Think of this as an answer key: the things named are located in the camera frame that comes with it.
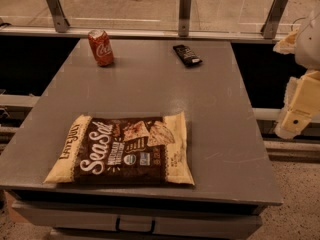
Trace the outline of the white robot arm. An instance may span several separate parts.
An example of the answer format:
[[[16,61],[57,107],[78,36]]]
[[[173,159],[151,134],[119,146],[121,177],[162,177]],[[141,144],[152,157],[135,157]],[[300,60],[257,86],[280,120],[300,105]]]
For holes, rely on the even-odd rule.
[[[274,132],[292,139],[320,113],[320,7],[317,6],[297,30],[276,43],[273,50],[293,54],[295,62],[307,69],[300,78],[290,77]]]

